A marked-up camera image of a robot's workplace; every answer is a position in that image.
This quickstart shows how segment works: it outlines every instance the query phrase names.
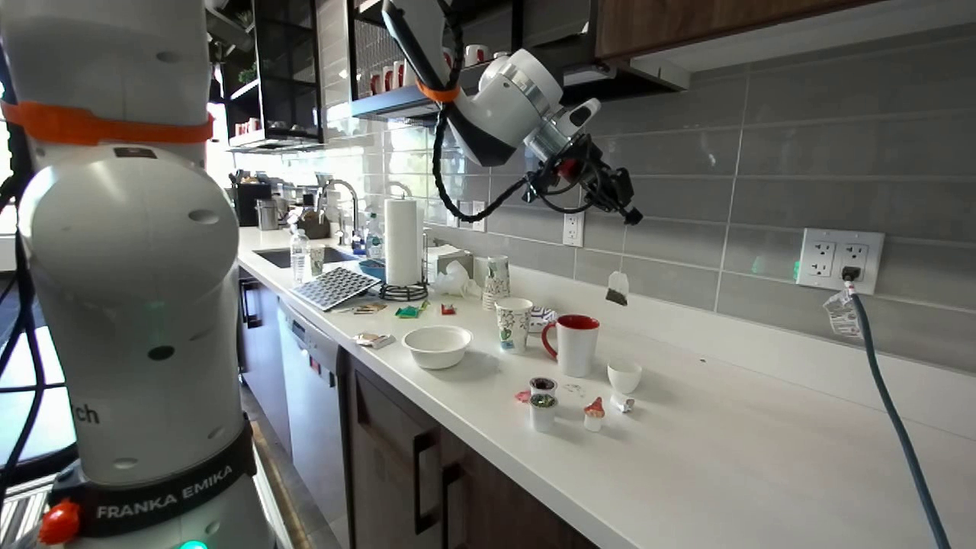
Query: kitchen sink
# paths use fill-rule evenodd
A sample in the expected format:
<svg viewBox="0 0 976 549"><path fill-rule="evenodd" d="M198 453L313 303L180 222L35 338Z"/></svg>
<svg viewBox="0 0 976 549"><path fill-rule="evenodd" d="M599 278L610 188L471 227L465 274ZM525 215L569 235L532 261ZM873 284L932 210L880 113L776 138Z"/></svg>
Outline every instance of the kitchen sink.
<svg viewBox="0 0 976 549"><path fill-rule="evenodd" d="M290 267L290 251L280 248L280 251L257 251L257 256L270 259L271 264L278 267ZM336 248L327 248L327 261L351 261L356 256L346 253L346 251L336 251Z"/></svg>

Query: paper towel roll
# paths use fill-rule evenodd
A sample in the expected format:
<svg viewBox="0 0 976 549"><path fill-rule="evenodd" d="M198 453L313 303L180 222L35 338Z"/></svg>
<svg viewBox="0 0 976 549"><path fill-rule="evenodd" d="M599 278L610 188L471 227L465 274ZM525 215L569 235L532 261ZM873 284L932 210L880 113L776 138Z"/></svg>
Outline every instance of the paper towel roll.
<svg viewBox="0 0 976 549"><path fill-rule="evenodd" d="M383 201L383 256L388 286L415 286L421 280L419 201Z"/></svg>

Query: kitchen counter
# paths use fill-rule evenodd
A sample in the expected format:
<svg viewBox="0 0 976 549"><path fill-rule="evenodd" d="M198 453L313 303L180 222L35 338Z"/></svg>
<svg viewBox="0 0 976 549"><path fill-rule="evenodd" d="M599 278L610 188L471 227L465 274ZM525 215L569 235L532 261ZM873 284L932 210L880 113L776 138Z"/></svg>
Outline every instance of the kitchen counter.
<svg viewBox="0 0 976 549"><path fill-rule="evenodd" d="M579 408L610 397L600 374L561 379L537 338L518 355L496 349L494 320L476 303L456 303L456 316L442 316L434 303L421 320L397 320L395 309L319 314L292 295L297 280L288 267L254 253L276 248L288 248L288 235L245 227L240 267L599 546L931 546L904 453L870 398L867 374L852 390L862 398L787 385L765 374L765 366L743 368L738 360L689 347L695 338L708 347L708 320L699 325L671 316L652 330L655 316L643 320L642 312L668 304L631 295L623 314L599 304L604 289L550 278L540 284L517 267L511 286L540 304L561 304L552 293L589 295L604 320L600 355L637 355L648 368L633 415L607 406L604 429L586 429ZM472 330L471 355L448 371L419 368L401 338L428 322ZM390 331L397 345L364 349L353 331ZM776 362L776 338L794 334L738 341L740 355ZM867 371L852 347L826 347L825 355L852 355L837 368ZM559 381L555 434L537 434L529 406L517 398L535 374ZM967 406L957 411L972 416L972 398L964 397L957 401ZM976 437L913 416L909 429L951 543L976 546Z"/></svg>

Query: bottle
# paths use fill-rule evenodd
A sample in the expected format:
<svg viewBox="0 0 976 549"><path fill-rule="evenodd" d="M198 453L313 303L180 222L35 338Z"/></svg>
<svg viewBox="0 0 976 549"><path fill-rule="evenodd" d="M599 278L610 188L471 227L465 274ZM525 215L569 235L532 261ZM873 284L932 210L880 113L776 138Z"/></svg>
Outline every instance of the bottle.
<svg viewBox="0 0 976 549"><path fill-rule="evenodd" d="M306 238L306 227L292 227L290 264L292 264L292 278L297 278L297 280L306 280L306 261L309 261L309 238Z"/></svg>

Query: orange stripe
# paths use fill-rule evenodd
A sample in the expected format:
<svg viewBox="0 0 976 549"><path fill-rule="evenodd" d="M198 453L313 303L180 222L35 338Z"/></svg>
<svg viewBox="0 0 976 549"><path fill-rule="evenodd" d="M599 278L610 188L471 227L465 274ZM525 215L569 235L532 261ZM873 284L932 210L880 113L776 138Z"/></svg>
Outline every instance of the orange stripe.
<svg viewBox="0 0 976 549"><path fill-rule="evenodd" d="M35 141L95 147L101 141L122 142L204 142L215 135L215 118L201 126L154 126L154 121L119 121L99 118L88 108L58 102L2 102L2 115L21 126Z"/></svg>
<svg viewBox="0 0 976 549"><path fill-rule="evenodd" d="M419 86L424 97L431 97L434 102L456 102L458 97L458 89L428 89L428 86Z"/></svg>

